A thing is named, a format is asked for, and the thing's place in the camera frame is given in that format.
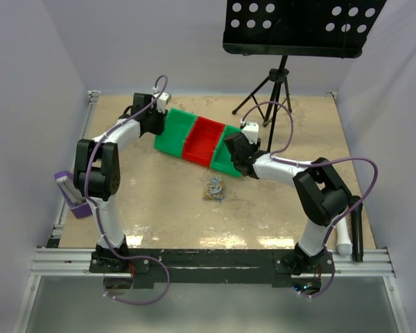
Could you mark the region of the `green plastic bin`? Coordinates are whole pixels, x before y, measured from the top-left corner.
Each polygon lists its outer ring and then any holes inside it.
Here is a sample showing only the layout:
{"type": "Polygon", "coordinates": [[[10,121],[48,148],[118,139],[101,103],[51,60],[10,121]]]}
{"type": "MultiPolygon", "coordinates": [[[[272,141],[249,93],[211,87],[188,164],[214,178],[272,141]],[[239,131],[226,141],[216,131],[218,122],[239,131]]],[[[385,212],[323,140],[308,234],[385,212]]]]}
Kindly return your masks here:
{"type": "Polygon", "coordinates": [[[211,169],[226,173],[230,176],[241,177],[241,173],[234,168],[234,164],[231,161],[231,155],[224,142],[224,139],[228,135],[239,132],[241,132],[241,129],[237,127],[230,125],[225,126],[223,134],[220,136],[211,159],[211,169]]]}
{"type": "Polygon", "coordinates": [[[187,136],[198,116],[190,112],[172,108],[169,110],[164,132],[155,137],[154,148],[175,157],[182,157],[187,136]]]}

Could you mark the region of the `red plastic bin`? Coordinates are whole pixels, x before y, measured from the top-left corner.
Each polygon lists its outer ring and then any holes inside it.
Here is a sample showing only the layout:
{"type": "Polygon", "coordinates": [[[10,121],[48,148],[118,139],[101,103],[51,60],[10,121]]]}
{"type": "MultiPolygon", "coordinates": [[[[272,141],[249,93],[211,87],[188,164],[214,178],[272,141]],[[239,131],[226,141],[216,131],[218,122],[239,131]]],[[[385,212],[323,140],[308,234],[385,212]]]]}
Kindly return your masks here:
{"type": "Polygon", "coordinates": [[[182,149],[182,159],[210,167],[211,160],[223,134],[225,124],[198,117],[182,149]]]}

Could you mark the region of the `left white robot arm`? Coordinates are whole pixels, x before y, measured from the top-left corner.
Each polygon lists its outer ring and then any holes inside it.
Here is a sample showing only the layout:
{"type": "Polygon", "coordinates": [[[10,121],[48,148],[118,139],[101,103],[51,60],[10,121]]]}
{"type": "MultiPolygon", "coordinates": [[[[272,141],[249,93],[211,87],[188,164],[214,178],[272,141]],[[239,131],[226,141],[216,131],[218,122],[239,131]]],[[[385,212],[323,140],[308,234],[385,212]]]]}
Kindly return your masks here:
{"type": "Polygon", "coordinates": [[[116,208],[121,184],[119,152],[146,133],[164,132],[170,100],[166,92],[136,93],[132,105],[109,130],[93,139],[81,139],[76,145],[73,185],[85,197],[98,228],[97,259],[105,259],[114,272],[126,270],[130,263],[116,208]]]}

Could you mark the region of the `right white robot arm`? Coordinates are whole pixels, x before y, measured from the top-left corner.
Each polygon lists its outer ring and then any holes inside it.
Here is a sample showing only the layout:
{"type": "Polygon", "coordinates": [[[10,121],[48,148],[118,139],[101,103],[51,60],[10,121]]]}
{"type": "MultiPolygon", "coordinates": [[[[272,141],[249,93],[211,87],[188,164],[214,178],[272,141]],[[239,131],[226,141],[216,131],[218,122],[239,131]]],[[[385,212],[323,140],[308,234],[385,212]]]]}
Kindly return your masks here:
{"type": "Polygon", "coordinates": [[[274,180],[296,190],[307,222],[295,246],[295,265],[302,272],[311,272],[320,263],[319,254],[324,250],[331,224],[349,206],[352,195],[343,179],[322,157],[313,162],[278,162],[251,144],[243,133],[228,135],[224,143],[234,168],[242,176],[274,180]]]}

